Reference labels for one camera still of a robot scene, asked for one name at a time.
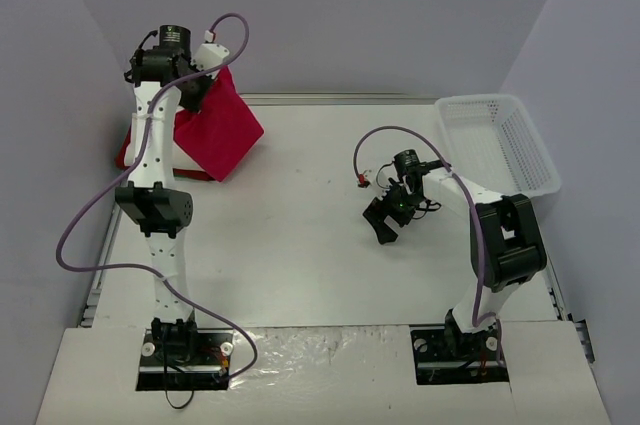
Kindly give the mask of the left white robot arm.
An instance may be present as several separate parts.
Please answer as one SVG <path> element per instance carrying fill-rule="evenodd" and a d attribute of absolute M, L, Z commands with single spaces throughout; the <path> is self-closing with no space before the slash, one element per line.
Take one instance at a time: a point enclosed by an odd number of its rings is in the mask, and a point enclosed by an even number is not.
<path fill-rule="evenodd" d="M 193 307 L 182 298 L 188 294 L 184 241 L 193 218 L 189 193 L 175 189 L 173 173 L 174 119 L 181 104 L 194 107 L 204 97 L 211 80 L 200 77 L 164 87 L 196 71 L 190 51 L 191 32 L 177 25 L 162 25 L 150 33 L 156 45 L 140 45 L 130 59 L 125 80 L 134 87 L 136 111 L 132 118 L 131 144 L 135 169 L 127 183 L 116 189 L 117 204 L 139 227 L 154 272 L 154 318 L 151 337 L 179 363 L 195 360 L 201 338 Z"/>

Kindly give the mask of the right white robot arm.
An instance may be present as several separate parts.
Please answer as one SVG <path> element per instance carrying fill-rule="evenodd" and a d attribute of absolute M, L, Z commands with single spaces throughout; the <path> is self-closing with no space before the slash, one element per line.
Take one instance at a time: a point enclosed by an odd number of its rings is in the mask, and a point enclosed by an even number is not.
<path fill-rule="evenodd" d="M 393 243 L 419 211 L 438 204 L 469 220 L 470 262 L 475 283 L 447 312 L 443 343 L 446 351 L 465 358 L 475 351 L 481 336 L 499 327 L 500 312 L 519 287 L 545 269 L 547 254 L 531 200 L 503 195 L 459 176 L 442 159 L 429 162 L 413 149 L 396 154 L 391 162 L 396 176 L 363 212 L 378 243 Z"/>

